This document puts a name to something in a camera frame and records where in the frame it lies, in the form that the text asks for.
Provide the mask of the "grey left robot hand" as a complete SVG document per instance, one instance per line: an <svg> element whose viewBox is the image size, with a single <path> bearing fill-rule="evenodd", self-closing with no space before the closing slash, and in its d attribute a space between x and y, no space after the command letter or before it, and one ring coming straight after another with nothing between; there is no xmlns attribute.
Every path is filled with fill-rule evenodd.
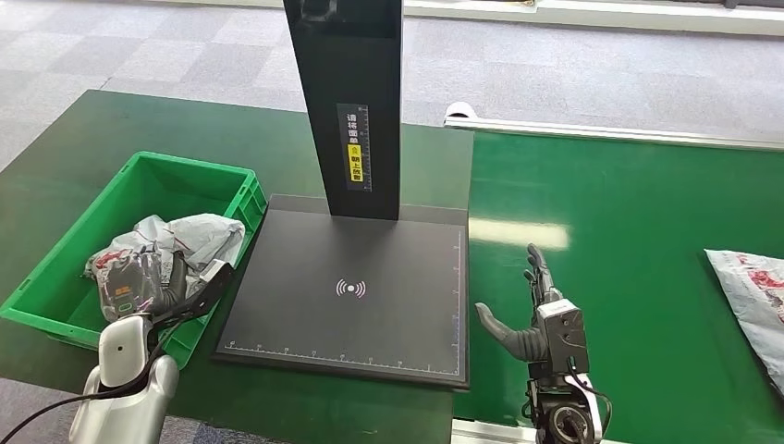
<svg viewBox="0 0 784 444"><path fill-rule="evenodd" d="M181 252L173 253L167 282L161 253L146 247L101 254L90 270L108 322L128 315L162 315L186 299L188 266Z"/></svg>

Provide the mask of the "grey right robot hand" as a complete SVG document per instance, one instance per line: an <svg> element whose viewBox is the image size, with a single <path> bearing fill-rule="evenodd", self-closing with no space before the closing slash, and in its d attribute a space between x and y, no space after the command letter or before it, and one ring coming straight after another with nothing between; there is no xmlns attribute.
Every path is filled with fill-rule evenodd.
<svg viewBox="0 0 784 444"><path fill-rule="evenodd" d="M563 295L554 284L541 250L534 243L529 243L527 253L527 260L532 269L525 269L523 275L528 280L531 289L532 324L522 330L513 330L497 320L490 308L483 302L476 302L474 307L484 329L511 356L520 361L532 363L544 361L548 356L548 342L545 333L538 326L536 310L541 305L561 300Z"/></svg>

